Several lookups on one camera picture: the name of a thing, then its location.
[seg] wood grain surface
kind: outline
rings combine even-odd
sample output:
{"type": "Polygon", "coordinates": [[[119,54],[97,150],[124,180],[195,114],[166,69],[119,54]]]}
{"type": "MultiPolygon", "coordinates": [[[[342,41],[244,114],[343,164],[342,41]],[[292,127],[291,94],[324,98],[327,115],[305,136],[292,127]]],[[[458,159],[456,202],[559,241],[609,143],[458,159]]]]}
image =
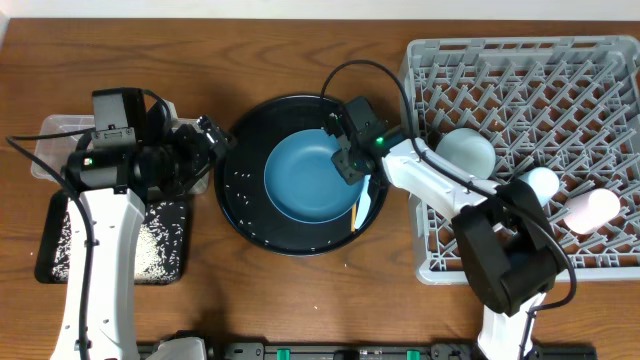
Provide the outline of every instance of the wood grain surface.
{"type": "MultiPolygon", "coordinates": [[[[630,34],[640,23],[328,22],[250,20],[12,20],[0,53],[0,135],[37,134],[50,114],[91,114],[91,91],[153,89],[182,117],[229,127],[251,107],[317,93],[337,64],[370,58],[398,69],[419,38],[630,34]]],[[[347,70],[333,96],[366,95],[397,121],[398,94],[372,69],[347,70]]],[[[33,268],[50,196],[30,163],[0,143],[0,359],[48,359],[65,287],[33,268]]],[[[135,290],[138,340],[197,329],[219,341],[427,343],[472,340],[482,306],[467,286],[414,275],[407,194],[391,191],[362,237],[333,253],[294,258],[242,239],[210,189],[197,196],[184,278],[135,290]]],[[[550,299],[567,291],[558,285],[550,299]]],[[[570,306],[540,314],[543,343],[591,343],[601,359],[638,357],[640,284],[584,283],[570,306]]]]}

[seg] black cable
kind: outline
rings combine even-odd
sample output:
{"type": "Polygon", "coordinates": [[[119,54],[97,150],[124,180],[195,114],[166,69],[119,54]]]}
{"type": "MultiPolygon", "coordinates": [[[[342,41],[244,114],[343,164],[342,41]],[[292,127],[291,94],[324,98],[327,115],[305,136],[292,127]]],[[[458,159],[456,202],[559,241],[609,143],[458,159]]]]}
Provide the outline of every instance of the black cable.
{"type": "Polygon", "coordinates": [[[149,89],[144,89],[142,90],[142,93],[145,95],[149,95],[152,98],[154,98],[158,103],[160,103],[160,106],[162,106],[164,108],[164,116],[166,117],[165,120],[167,120],[169,122],[169,124],[171,124],[171,110],[169,110],[169,104],[167,104],[167,102],[161,98],[160,96],[156,95],[156,93],[154,93],[153,91],[149,90],[149,89]]]}
{"type": "Polygon", "coordinates": [[[87,148],[89,148],[89,144],[91,144],[91,133],[84,133],[82,134],[82,136],[80,137],[80,139],[78,139],[78,143],[76,144],[76,151],[83,151],[83,150],[87,150],[87,148]]]}
{"type": "Polygon", "coordinates": [[[538,306],[534,306],[531,309],[529,309],[529,311],[527,312],[527,326],[525,328],[525,331],[523,333],[523,339],[522,342],[520,344],[520,355],[519,358],[523,359],[524,358],[524,349],[526,346],[526,340],[529,337],[529,331],[530,331],[530,325],[531,322],[533,321],[533,318],[535,317],[535,314],[537,311],[541,311],[541,310],[549,310],[549,309],[554,309],[554,308],[558,308],[561,306],[564,306],[566,304],[568,304],[569,302],[571,302],[571,300],[573,299],[573,297],[576,294],[577,291],[577,279],[576,279],[576,273],[575,273],[575,269],[573,268],[573,264],[571,263],[571,260],[569,259],[569,257],[567,256],[567,254],[564,252],[564,250],[562,249],[562,247],[560,246],[560,244],[558,244],[558,242],[556,241],[556,239],[553,237],[553,234],[549,234],[542,225],[540,225],[538,223],[538,221],[535,219],[535,217],[533,217],[531,214],[529,214],[528,211],[524,210],[524,209],[520,209],[515,205],[509,204],[508,202],[502,200],[501,198],[490,194],[487,191],[484,191],[483,189],[478,188],[477,186],[475,186],[473,184],[472,181],[464,181],[460,178],[458,178],[457,176],[449,173],[447,170],[443,169],[442,167],[440,167],[438,164],[434,163],[433,161],[431,161],[431,159],[429,159],[426,155],[425,152],[420,150],[418,147],[418,144],[416,142],[416,134],[415,134],[415,130],[413,128],[413,111],[411,109],[411,103],[409,102],[409,98],[407,97],[407,93],[404,90],[404,86],[402,85],[402,83],[400,82],[400,80],[395,76],[395,74],[393,74],[391,72],[391,70],[387,69],[384,65],[379,64],[375,61],[372,60],[366,60],[366,59],[361,59],[361,60],[351,60],[351,61],[347,61],[341,65],[338,65],[338,67],[336,67],[331,74],[329,74],[329,76],[327,77],[327,79],[325,80],[324,84],[322,85],[322,91],[320,92],[320,100],[322,101],[322,99],[324,99],[324,94],[325,91],[327,90],[327,86],[329,85],[329,82],[331,81],[331,79],[333,78],[333,76],[340,70],[342,70],[343,68],[350,66],[350,65],[356,65],[356,64],[360,64],[360,65],[370,65],[373,67],[378,68],[379,70],[382,70],[384,73],[386,73],[396,84],[396,86],[398,87],[398,90],[400,90],[400,94],[402,95],[402,101],[404,102],[404,107],[405,107],[405,112],[407,115],[407,120],[408,120],[408,127],[409,127],[409,139],[411,140],[411,145],[413,146],[413,149],[415,150],[416,154],[418,154],[418,156],[420,157],[420,159],[422,161],[424,161],[427,165],[431,166],[432,168],[434,168],[436,171],[442,173],[443,175],[445,175],[446,177],[448,177],[449,179],[451,179],[452,181],[458,183],[461,186],[466,187],[468,190],[473,191],[479,195],[482,195],[484,197],[486,197],[487,199],[491,199],[495,202],[497,202],[498,204],[500,204],[502,207],[504,207],[505,209],[509,210],[511,213],[513,213],[514,215],[520,217],[523,221],[527,221],[529,223],[531,223],[533,226],[535,226],[538,230],[540,230],[543,234],[545,234],[545,236],[547,237],[547,240],[549,241],[549,243],[551,244],[552,247],[552,251],[554,251],[557,255],[560,255],[560,257],[562,258],[564,265],[567,268],[567,271],[569,272],[569,281],[570,281],[570,288],[569,288],[569,292],[567,294],[567,296],[557,302],[551,303],[551,304],[546,304],[546,305],[538,305],[538,306]]]}
{"type": "Polygon", "coordinates": [[[84,273],[82,277],[82,289],[80,295],[80,313],[78,316],[78,345],[80,350],[80,359],[88,360],[88,338],[87,338],[87,307],[88,307],[88,299],[89,299],[89,283],[91,280],[91,262],[93,260],[93,246],[94,246],[94,238],[93,238],[93,227],[91,226],[91,221],[89,220],[89,215],[85,210],[82,202],[80,201],[80,197],[78,193],[73,189],[73,186],[69,184],[68,181],[62,178],[60,174],[58,174],[55,170],[53,170],[49,165],[47,165],[40,158],[35,156],[34,154],[28,152],[20,145],[16,144],[16,140],[38,140],[38,139],[54,139],[65,136],[77,135],[83,132],[91,131],[92,129],[85,129],[82,131],[74,131],[68,133],[61,134],[51,134],[51,135],[39,135],[39,136],[8,136],[6,137],[7,143],[11,145],[14,149],[16,149],[20,154],[26,156],[29,160],[36,163],[36,165],[40,166],[44,171],[46,171],[51,177],[62,187],[67,196],[73,201],[78,207],[78,211],[80,212],[80,216],[82,217],[82,222],[84,223],[85,232],[87,234],[87,241],[85,241],[86,247],[86,255],[84,262],[84,273]]]}
{"type": "Polygon", "coordinates": [[[76,131],[69,131],[68,133],[57,133],[57,134],[46,134],[46,135],[35,135],[35,136],[9,136],[13,141],[28,141],[28,140],[47,140],[47,139],[57,139],[62,137],[69,137],[73,135],[81,135],[90,133],[95,131],[96,128],[88,128],[76,131]]]}

